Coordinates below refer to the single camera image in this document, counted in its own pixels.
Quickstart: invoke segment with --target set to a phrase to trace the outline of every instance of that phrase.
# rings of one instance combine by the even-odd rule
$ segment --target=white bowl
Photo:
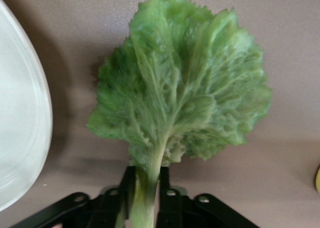
[[[0,211],[37,179],[52,136],[52,105],[40,60],[0,0]]]

